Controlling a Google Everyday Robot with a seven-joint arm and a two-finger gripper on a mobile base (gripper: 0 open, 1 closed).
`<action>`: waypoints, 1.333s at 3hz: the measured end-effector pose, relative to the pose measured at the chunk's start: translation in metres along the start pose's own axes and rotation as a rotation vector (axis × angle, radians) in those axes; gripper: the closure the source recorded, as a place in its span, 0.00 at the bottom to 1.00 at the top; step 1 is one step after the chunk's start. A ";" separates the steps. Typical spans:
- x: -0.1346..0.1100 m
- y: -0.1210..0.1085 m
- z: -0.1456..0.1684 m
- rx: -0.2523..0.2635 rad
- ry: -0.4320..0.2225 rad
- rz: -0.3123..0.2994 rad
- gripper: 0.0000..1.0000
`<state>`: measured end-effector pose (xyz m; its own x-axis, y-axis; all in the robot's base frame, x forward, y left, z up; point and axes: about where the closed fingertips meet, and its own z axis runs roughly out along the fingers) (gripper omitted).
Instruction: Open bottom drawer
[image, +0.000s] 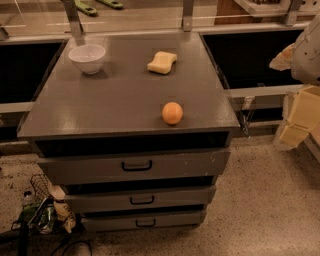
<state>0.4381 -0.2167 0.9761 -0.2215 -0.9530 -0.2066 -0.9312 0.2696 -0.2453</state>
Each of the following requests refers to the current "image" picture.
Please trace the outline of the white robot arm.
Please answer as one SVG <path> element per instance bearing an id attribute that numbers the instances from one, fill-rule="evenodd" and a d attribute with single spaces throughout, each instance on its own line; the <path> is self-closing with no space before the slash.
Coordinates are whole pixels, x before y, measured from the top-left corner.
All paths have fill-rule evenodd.
<path id="1" fill-rule="evenodd" d="M 297 148 L 320 123 L 320 14 L 317 14 L 296 41 L 272 59 L 274 70 L 291 70 L 303 86 L 288 92 L 283 104 L 283 120 L 274 139 L 279 150 Z"/>

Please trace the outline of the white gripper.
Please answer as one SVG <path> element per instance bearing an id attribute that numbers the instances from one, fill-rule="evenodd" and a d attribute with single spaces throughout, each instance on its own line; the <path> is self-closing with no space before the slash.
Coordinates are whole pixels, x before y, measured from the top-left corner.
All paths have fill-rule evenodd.
<path id="1" fill-rule="evenodd" d="M 278 71 L 290 69 L 294 46 L 292 43 L 284 48 L 271 60 L 269 67 Z M 274 145 L 282 151 L 297 148 L 320 123 L 320 87 L 304 85 L 295 93 L 288 92 L 282 117 Z"/>

